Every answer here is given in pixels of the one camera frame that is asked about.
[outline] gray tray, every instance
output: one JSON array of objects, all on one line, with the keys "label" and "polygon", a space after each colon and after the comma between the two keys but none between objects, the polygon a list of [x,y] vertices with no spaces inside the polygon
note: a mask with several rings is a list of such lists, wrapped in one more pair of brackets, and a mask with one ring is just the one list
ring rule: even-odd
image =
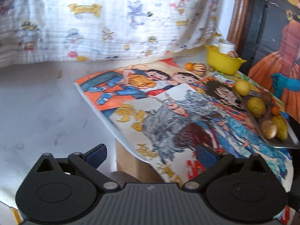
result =
[{"label": "gray tray", "polygon": [[267,106],[267,110],[266,110],[266,114],[262,119],[256,119],[252,113],[248,110],[247,108],[247,102],[250,98],[252,98],[253,96],[256,97],[260,97],[260,93],[259,92],[255,92],[255,91],[250,91],[249,95],[247,96],[240,96],[235,90],[234,90],[236,96],[239,98],[239,100],[242,102],[244,108],[247,110],[250,119],[252,120],[253,124],[256,126],[257,131],[259,132],[261,138],[269,145],[276,147],[276,148],[290,148],[290,149],[300,149],[300,143],[293,131],[293,129],[291,128],[289,122],[285,119],[286,125],[287,125],[287,130],[288,130],[288,136],[287,139],[285,141],[282,141],[280,139],[278,139],[277,137],[272,138],[272,139],[266,139],[263,135],[263,133],[260,130],[260,124],[261,122],[263,122],[264,120],[268,120],[268,119],[272,119],[273,114],[271,113],[271,108],[274,106],[274,104],[272,103],[270,106]]}]

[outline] orange fruit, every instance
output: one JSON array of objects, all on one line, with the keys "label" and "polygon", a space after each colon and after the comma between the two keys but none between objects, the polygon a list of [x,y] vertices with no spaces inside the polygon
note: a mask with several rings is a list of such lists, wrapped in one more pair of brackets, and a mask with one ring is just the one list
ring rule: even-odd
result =
[{"label": "orange fruit", "polygon": [[186,63],[186,64],[185,64],[185,69],[186,69],[187,71],[192,71],[193,68],[194,68],[194,64],[193,64],[193,63]]},{"label": "orange fruit", "polygon": [[271,112],[274,116],[279,115],[279,109],[277,107],[272,107]]}]

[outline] white plastic container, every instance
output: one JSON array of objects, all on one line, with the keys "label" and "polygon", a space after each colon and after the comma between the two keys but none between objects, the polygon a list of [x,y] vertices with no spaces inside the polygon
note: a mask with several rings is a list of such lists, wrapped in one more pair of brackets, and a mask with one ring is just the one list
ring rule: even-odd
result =
[{"label": "white plastic container", "polygon": [[230,51],[235,51],[235,44],[231,41],[223,40],[219,42],[219,52],[227,54]]}]

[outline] blue shoe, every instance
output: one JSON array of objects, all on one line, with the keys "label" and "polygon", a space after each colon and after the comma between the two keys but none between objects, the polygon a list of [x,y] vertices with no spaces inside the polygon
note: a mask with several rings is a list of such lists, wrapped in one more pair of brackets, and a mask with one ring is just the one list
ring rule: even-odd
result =
[{"label": "blue shoe", "polygon": [[94,93],[94,92],[103,92],[105,91],[104,87],[88,87],[88,92]]},{"label": "blue shoe", "polygon": [[110,95],[110,93],[105,92],[105,93],[101,94],[100,98],[97,100],[97,104],[98,105],[103,105],[110,98],[112,98],[112,96]]},{"label": "blue shoe", "polygon": [[108,85],[109,87],[113,87],[116,85],[116,83],[118,83],[121,80],[121,78],[115,77],[111,80],[109,80],[106,85]]}]

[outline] yellow basket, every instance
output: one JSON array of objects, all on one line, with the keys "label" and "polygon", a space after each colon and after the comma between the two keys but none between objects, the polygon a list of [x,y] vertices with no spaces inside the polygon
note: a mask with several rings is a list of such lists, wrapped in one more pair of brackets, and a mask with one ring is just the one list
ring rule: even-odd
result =
[{"label": "yellow basket", "polygon": [[209,66],[214,67],[217,71],[225,74],[235,74],[246,60],[241,58],[231,58],[227,54],[219,52],[217,46],[208,46],[206,60]]}]

